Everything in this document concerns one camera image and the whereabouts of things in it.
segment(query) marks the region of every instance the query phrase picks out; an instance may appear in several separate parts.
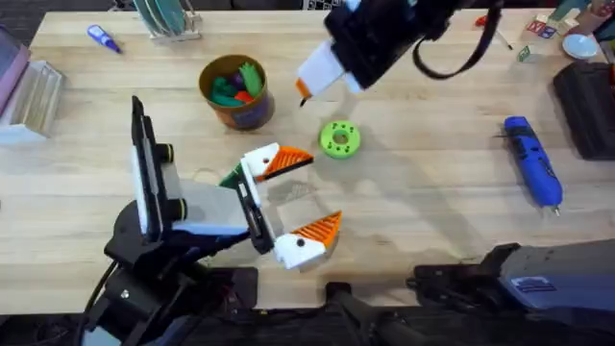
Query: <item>orange gripper pad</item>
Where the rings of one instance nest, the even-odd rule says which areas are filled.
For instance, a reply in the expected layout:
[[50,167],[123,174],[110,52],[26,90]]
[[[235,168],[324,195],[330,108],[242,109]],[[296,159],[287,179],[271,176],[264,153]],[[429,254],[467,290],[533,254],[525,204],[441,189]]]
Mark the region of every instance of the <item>orange gripper pad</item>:
[[341,223],[342,212],[338,211],[291,233],[306,237],[308,239],[320,241],[325,244],[325,248],[329,248],[333,243],[337,232],[339,231],[339,226]]
[[314,156],[303,150],[289,146],[281,146],[276,157],[271,160],[271,163],[269,163],[267,169],[265,169],[265,173],[257,177],[257,180],[261,182],[265,179],[273,178],[304,164],[312,163],[313,161]]

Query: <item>wooden table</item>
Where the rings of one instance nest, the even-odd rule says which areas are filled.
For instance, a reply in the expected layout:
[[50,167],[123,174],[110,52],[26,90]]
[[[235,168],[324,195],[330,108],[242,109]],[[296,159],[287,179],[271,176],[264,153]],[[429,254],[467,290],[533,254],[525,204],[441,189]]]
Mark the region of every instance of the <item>wooden table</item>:
[[[203,12],[200,40],[156,46],[134,12],[48,13],[32,43],[35,59],[65,74],[52,138],[1,148],[0,313],[79,311],[109,260],[103,247],[116,215],[133,198],[129,165],[130,96],[137,95],[160,141],[171,142],[180,174],[216,183],[244,152],[278,141],[316,155],[310,167],[268,183],[261,196],[288,230],[343,210],[329,260],[286,271],[249,242],[214,265],[258,267],[258,306],[313,307],[328,281],[348,281],[373,304],[414,304],[404,278],[421,263],[479,260],[500,243],[553,245],[610,238],[615,164],[579,158],[548,84],[570,61],[557,39],[538,63],[518,63],[533,14],[506,11],[501,30],[469,72],[446,82],[422,76],[403,57],[354,98],[341,84],[298,108],[297,66],[326,37],[323,12]],[[482,11],[455,15],[448,33],[425,44],[425,61],[453,69],[474,49]],[[100,24],[125,54],[99,47],[86,27]],[[229,53],[264,66],[276,100],[261,129],[225,128],[197,89],[201,69]],[[532,204],[504,141],[504,121],[525,115],[564,184],[561,216]],[[336,161],[318,149],[321,126],[349,118],[360,127],[355,157]]]

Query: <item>blue tool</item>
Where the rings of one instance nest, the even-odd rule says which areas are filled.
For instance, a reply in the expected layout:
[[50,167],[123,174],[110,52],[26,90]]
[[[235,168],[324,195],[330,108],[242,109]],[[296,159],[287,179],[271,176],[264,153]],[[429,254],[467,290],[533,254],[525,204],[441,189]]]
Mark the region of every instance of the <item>blue tool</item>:
[[541,208],[550,207],[559,216],[561,184],[528,120],[524,116],[510,116],[504,121],[504,132],[534,201]]
[[109,36],[109,34],[105,33],[105,31],[103,30],[103,28],[100,27],[100,25],[90,25],[87,28],[87,34],[94,38],[94,40],[98,43],[100,43],[101,45],[111,49],[112,51],[114,51],[117,54],[121,54],[122,51],[119,49],[119,47],[117,46],[117,44],[115,44],[115,42],[113,42],[113,38],[111,38],[111,36]]

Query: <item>blue handheld drill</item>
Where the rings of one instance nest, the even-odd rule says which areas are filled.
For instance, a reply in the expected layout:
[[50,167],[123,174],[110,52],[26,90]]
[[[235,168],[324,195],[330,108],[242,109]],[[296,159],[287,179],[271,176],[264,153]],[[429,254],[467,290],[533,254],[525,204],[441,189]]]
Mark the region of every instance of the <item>blue handheld drill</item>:
[[524,116],[510,116],[504,121],[504,132],[534,201],[541,208],[551,207],[559,216],[561,184],[528,120]]

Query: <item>cup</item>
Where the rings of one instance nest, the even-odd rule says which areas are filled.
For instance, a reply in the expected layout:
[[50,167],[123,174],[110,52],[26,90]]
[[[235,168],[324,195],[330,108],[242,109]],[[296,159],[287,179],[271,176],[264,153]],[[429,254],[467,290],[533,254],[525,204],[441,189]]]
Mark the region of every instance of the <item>cup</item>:
[[[225,107],[210,99],[211,86],[216,77],[231,76],[244,63],[252,64],[262,80],[262,88],[254,100],[242,106]],[[273,115],[273,98],[267,90],[267,76],[256,60],[244,55],[227,55],[220,57],[203,69],[199,76],[201,94],[213,108],[220,121],[236,130],[254,130],[264,125]]]

